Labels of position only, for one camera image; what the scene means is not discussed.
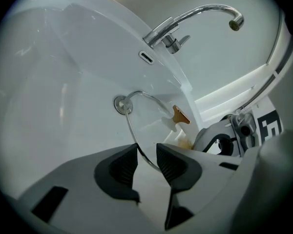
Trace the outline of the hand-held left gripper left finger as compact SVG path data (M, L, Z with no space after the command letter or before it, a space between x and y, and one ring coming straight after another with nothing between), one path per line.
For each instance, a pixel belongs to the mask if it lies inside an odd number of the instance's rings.
M38 234L161 234L133 189L139 145L72 159L18 199L23 220Z

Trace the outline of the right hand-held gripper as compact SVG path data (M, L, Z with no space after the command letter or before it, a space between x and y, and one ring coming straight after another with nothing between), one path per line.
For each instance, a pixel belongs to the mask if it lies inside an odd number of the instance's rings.
M283 132L276 110L259 118L249 112L240 115L229 114L224 116L224 119L198 133L194 150L206 153L216 140L224 139L224 155L243 156L248 149L260 146Z

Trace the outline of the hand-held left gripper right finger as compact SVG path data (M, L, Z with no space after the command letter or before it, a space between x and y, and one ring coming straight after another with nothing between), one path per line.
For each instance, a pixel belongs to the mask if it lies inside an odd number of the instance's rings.
M195 216L224 188L240 157L215 155L170 144L156 145L157 165L170 185L165 230Z

